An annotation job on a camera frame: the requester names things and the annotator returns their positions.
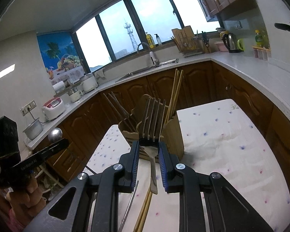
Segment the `floral tablecloth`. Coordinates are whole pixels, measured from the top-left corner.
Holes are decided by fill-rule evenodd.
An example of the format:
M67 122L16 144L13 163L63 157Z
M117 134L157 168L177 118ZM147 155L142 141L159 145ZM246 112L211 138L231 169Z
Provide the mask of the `floral tablecloth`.
M263 136L231 100L177 111L185 154L182 163L196 172L220 172L258 211L275 232L283 231L290 222L290 194L279 164ZM119 161L130 147L117 125L105 134L88 162L97 173ZM158 195L152 201L144 232L178 232L179 194L167 194L156 164ZM136 195L123 232L133 231L150 184L150 163L140 159ZM130 194L120 194L118 223L127 208ZM203 209L209 231L205 201Z

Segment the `fork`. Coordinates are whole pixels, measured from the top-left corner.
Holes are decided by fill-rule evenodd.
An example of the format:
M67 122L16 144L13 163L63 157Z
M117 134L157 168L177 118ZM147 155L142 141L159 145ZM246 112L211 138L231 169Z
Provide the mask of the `fork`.
M147 153L150 160L150 191L158 194L155 157L158 155L159 141L162 130L165 100L161 107L160 99L148 98L139 129L139 145Z

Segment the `fork handle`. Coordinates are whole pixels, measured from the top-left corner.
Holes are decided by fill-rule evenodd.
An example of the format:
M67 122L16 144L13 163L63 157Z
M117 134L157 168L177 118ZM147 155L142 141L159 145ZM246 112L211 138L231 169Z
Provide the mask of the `fork handle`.
M155 157L149 156L150 160L150 191L153 194L158 194L157 178L156 178L156 162Z

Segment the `kitchen sink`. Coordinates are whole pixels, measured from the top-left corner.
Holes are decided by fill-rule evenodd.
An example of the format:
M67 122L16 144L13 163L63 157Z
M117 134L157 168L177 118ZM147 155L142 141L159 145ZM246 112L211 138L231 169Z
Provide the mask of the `kitchen sink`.
M141 74L143 72L146 72L146 71L149 71L149 70L164 66L164 65L177 64L177 63L178 63L178 58L159 63L156 66L145 67L145 68L142 68L142 69L139 69L139 70L136 70L136 71L133 71L133 72L130 72L130 73L124 75L122 78L118 79L116 82L121 81L121 80L123 80L125 78L129 78L129 77Z

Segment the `ceiling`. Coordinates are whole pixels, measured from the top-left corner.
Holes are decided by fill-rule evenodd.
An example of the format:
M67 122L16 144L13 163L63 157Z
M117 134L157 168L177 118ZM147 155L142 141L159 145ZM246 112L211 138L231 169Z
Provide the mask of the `ceiling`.
M28 31L69 30L111 0L15 0L0 20L0 41Z

